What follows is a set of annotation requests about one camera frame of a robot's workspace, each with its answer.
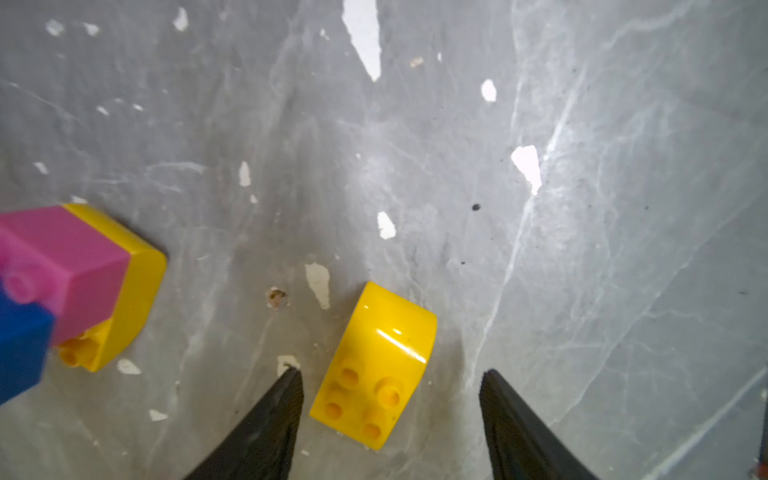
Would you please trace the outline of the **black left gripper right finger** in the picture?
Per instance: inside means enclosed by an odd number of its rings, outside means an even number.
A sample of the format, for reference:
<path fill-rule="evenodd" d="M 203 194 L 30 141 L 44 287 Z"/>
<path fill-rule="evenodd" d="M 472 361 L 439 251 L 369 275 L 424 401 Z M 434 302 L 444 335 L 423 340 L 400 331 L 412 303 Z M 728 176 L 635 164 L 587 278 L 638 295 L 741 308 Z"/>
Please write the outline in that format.
<path fill-rule="evenodd" d="M 483 374 L 479 403 L 495 479 L 596 480 L 497 370 Z"/>

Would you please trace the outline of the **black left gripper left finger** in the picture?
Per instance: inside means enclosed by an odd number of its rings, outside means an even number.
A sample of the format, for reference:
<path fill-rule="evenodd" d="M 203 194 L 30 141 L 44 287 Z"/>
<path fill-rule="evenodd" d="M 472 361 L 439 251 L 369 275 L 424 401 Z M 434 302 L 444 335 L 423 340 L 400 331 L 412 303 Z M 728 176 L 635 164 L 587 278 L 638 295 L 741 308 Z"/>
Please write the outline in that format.
<path fill-rule="evenodd" d="M 301 372 L 290 367 L 186 478 L 286 479 L 292 466 L 303 401 Z"/>

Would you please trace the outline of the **yellow striped lego brick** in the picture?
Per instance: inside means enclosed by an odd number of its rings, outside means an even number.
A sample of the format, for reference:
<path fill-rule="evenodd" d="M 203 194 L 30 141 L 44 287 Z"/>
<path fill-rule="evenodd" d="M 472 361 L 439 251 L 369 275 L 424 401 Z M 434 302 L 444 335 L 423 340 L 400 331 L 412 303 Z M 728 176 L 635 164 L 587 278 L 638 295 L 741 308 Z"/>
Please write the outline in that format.
<path fill-rule="evenodd" d="M 57 347 L 66 365 L 96 372 L 117 358 L 145 326 L 166 271 L 167 258 L 95 207 L 76 203 L 64 207 L 130 256 L 111 317 Z"/>

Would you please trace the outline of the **blue lego brick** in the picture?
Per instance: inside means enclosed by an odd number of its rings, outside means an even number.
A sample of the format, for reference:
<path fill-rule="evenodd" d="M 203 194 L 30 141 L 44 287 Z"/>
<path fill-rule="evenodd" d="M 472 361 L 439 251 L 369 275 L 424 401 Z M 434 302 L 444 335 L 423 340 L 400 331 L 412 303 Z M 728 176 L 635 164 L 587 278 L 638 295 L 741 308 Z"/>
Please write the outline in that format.
<path fill-rule="evenodd" d="M 1 290 L 1 404 L 36 386 L 43 374 L 54 316 L 36 304 L 18 304 Z"/>

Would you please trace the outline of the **pink lego brick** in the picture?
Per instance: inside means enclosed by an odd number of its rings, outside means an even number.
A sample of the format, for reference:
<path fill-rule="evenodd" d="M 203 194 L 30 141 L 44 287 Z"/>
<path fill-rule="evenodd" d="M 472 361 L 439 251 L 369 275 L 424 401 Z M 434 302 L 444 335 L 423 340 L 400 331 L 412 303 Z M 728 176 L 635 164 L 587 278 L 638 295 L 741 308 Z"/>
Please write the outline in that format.
<path fill-rule="evenodd" d="M 108 319 L 129 253 L 63 206 L 1 215 L 1 289 L 54 316 L 59 345 Z"/>

